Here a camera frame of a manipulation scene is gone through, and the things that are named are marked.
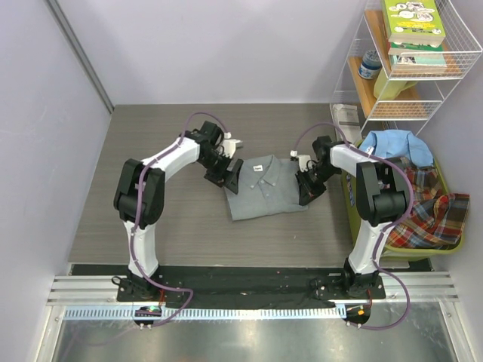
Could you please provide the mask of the grey long sleeve shirt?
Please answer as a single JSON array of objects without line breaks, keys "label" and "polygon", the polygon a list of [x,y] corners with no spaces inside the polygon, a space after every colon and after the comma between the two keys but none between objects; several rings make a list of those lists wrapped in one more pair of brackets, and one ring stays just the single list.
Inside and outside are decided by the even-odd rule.
[{"label": "grey long sleeve shirt", "polygon": [[307,206],[299,204],[298,170],[296,162],[274,155],[244,161],[238,178],[238,193],[226,190],[232,220],[308,210]]}]

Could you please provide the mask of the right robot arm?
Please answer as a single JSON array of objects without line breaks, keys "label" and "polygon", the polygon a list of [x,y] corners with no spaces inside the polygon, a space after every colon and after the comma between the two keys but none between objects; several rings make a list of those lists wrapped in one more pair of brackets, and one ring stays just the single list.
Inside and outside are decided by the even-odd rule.
[{"label": "right robot arm", "polygon": [[333,175],[347,173],[355,177],[355,207],[361,220],[341,276],[320,280],[316,287],[333,289],[336,296],[365,298],[380,287],[379,261],[390,232],[411,211],[411,183],[397,160],[379,159],[329,136],[318,137],[312,149],[314,159],[291,151],[291,160],[298,165],[299,204],[306,206],[321,196]]}]

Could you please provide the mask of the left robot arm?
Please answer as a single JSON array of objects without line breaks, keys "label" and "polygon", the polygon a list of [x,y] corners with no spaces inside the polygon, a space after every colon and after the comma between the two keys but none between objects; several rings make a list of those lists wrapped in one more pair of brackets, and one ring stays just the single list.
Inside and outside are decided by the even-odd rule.
[{"label": "left robot arm", "polygon": [[198,163],[207,181],[237,193],[243,161],[234,156],[241,145],[226,129],[205,121],[199,129],[184,130],[159,153],[124,163],[113,200],[128,236],[128,275],[118,283],[121,299],[151,301],[164,288],[155,254],[155,226],[165,207],[167,181]]}]

